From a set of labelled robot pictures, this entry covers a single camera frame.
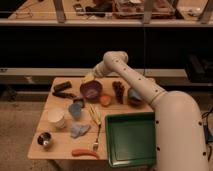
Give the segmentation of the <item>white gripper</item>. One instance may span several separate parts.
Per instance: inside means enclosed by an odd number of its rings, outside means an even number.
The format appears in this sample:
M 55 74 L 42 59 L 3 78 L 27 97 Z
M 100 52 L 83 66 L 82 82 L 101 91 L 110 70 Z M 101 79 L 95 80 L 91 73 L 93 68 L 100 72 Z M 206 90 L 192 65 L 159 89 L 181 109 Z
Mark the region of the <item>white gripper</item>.
M 83 82 L 87 83 L 95 80 L 96 78 L 103 78 L 105 74 L 105 65 L 103 63 L 99 63 L 84 76 Z

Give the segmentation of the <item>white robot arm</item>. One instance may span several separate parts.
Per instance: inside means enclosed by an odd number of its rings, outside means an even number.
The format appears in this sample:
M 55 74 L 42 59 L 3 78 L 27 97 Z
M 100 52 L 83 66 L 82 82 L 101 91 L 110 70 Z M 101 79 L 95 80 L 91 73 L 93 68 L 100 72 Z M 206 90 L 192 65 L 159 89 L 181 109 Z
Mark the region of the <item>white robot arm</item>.
M 124 51 L 108 51 L 83 82 L 117 73 L 155 112 L 157 171 L 210 171 L 201 111 L 189 94 L 166 91 L 127 65 Z

